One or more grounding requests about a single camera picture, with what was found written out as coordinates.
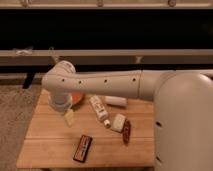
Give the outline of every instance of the wooden table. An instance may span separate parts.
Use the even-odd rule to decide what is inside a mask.
[[[48,105],[48,92],[42,90],[24,144],[18,168],[90,168],[153,166],[153,105],[128,99],[126,109],[106,106],[113,117],[122,113],[132,124],[130,143],[123,144],[122,134],[106,129],[96,117],[87,95],[75,110],[71,127]],[[82,134],[93,137],[85,163],[73,160]]]

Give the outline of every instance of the black wall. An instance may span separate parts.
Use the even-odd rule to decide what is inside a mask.
[[[213,10],[0,10],[0,50],[208,49]]]

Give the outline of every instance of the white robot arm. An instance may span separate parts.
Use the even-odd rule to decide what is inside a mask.
[[[50,105],[65,111],[70,92],[154,101],[156,171],[213,170],[213,82],[210,71],[76,74],[61,61],[42,79]]]

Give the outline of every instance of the brown wrapper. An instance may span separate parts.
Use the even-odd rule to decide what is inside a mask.
[[[73,160],[76,160],[79,162],[85,162],[91,142],[92,142],[92,137],[82,135],[80,142],[78,144],[78,148],[73,157]]]
[[[123,142],[126,145],[129,143],[130,134],[131,134],[131,123],[129,120],[126,120],[123,127]]]

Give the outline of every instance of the white tube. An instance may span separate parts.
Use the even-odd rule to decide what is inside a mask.
[[[105,102],[108,105],[126,107],[127,99],[123,97],[105,96]]]

